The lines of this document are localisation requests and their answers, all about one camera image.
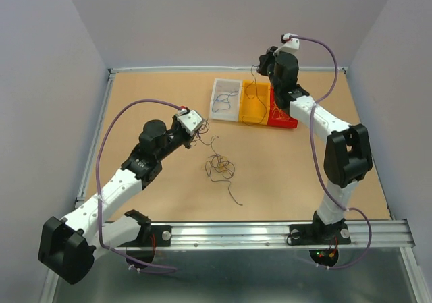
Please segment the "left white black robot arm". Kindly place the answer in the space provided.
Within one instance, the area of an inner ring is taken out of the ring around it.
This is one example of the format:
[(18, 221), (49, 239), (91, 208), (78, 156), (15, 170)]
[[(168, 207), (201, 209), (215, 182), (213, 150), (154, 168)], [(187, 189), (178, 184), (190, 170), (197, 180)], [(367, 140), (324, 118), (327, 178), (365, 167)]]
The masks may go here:
[(104, 238), (106, 218), (159, 175), (165, 157), (181, 146), (190, 148), (204, 124), (196, 111), (177, 113), (170, 128), (160, 120), (145, 123), (139, 143), (101, 190), (62, 219), (45, 222), (38, 260), (71, 285), (81, 281), (97, 259), (92, 241)]

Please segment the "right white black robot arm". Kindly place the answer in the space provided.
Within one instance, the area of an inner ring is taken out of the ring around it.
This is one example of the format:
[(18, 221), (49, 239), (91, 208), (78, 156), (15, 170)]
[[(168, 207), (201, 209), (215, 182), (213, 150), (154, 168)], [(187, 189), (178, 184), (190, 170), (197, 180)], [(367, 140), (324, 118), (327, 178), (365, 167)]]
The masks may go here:
[(297, 58), (285, 47), (270, 47), (259, 57), (257, 72), (269, 78), (276, 107), (306, 125), (311, 142), (325, 143), (325, 173), (318, 175), (325, 195), (311, 223), (290, 226), (288, 244), (349, 244), (344, 215), (355, 187), (373, 167), (369, 133), (361, 123), (349, 124), (320, 106), (299, 85), (298, 71)]

